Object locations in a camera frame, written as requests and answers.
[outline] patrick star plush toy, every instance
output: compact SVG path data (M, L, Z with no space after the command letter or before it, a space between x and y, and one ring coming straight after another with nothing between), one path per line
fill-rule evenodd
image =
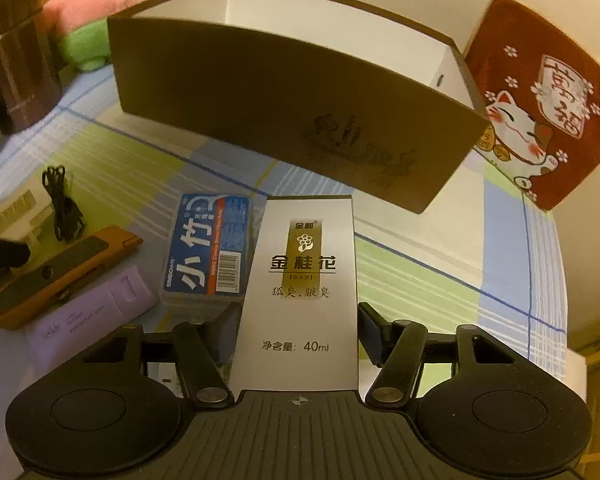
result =
M49 0L42 12L65 60L87 71L104 65L109 57L107 16L144 1Z

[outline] red lucky cat mat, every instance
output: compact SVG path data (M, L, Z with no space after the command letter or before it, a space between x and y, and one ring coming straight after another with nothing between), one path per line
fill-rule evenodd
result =
M491 119L475 149L554 208L600 163L600 65L514 0L492 1L466 62Z

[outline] round black disc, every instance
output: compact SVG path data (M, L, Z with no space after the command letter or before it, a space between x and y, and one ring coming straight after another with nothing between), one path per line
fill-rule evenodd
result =
M144 376L83 388L30 387L5 420L14 451L58 476L101 476L137 465L167 446L179 423L177 398Z
M577 459L590 416L574 392L528 367L478 368L420 401L416 425L429 445L479 476L539 476Z

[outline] brown thermos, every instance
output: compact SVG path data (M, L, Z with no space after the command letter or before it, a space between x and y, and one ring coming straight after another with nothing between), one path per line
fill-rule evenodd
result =
M33 126L62 95L41 11L40 0L0 0L0 130L4 134Z

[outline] brown box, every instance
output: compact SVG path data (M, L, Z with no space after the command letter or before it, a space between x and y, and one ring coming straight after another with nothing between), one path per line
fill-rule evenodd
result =
M109 35L125 112L417 213L489 124L451 38L355 0L150 0Z

